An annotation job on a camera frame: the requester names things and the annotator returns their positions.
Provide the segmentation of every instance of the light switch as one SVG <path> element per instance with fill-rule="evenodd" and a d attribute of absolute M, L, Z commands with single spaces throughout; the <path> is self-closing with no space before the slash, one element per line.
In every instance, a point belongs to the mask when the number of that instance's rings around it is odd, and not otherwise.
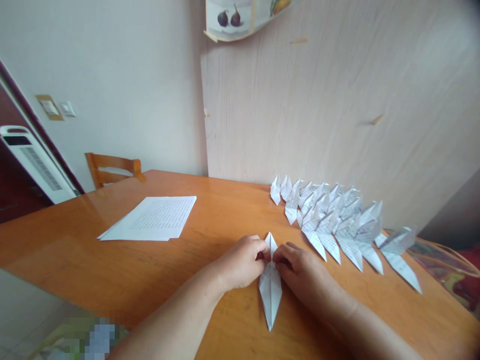
<path fill-rule="evenodd" d="M 59 108 L 55 104 L 55 101 L 50 95 L 36 95 L 35 96 L 40 103 L 43 111 L 50 120 L 63 120 L 63 116 L 59 111 Z"/>
<path fill-rule="evenodd" d="M 60 104 L 60 109 L 63 115 L 72 117 L 72 118 L 77 116 L 72 106 L 72 103 L 70 101 L 61 101 L 59 102 L 59 104 Z"/>
<path fill-rule="evenodd" d="M 47 115 L 60 115 L 54 103 L 50 100 L 40 100 L 40 104 Z"/>

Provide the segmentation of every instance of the space heater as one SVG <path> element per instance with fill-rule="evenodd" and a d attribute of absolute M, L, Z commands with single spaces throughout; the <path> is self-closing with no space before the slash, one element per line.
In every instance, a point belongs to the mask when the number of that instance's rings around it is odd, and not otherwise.
<path fill-rule="evenodd" d="M 74 198 L 75 192 L 43 147 L 24 126 L 0 126 L 1 140 L 54 204 Z"/>

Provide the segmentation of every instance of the wooden chair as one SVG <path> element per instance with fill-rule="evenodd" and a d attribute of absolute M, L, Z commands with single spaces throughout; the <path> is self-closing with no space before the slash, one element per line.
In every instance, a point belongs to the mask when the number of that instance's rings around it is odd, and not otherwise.
<path fill-rule="evenodd" d="M 131 172 L 133 176 L 142 173 L 142 165 L 139 159 L 128 160 L 123 157 L 99 155 L 93 152 L 86 152 L 85 157 L 88 167 L 90 168 L 93 183 L 97 189 L 105 187 L 105 184 L 116 183 L 120 180 L 131 177 L 113 172 L 101 171 L 99 168 L 124 169 Z"/>

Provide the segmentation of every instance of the pixelated area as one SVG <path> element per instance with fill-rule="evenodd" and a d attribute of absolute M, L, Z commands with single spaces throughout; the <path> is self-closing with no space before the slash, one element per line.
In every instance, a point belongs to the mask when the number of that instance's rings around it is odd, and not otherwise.
<path fill-rule="evenodd" d="M 69 317 L 28 360 L 105 359 L 128 333 L 108 317 Z"/>

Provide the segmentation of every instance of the orange table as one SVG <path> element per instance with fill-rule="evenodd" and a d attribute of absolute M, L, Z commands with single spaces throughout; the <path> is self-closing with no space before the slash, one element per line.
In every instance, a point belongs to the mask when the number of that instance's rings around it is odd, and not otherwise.
<path fill-rule="evenodd" d="M 178 239 L 98 241 L 147 196 L 196 195 Z M 238 238 L 271 232 L 278 245 L 295 242 L 314 251 L 266 185 L 151 170 L 103 189 L 0 225 L 0 265 L 8 272 L 133 328 L 188 278 L 217 259 Z M 324 263 L 350 294 L 367 305 L 426 359 L 473 359 L 480 323 L 410 256 L 423 295 L 380 254 L 385 275 L 365 263 L 364 273 L 341 254 Z M 342 339 L 282 284 L 272 332 L 267 329 L 258 281 L 218 303 L 198 359 L 349 358 Z"/>

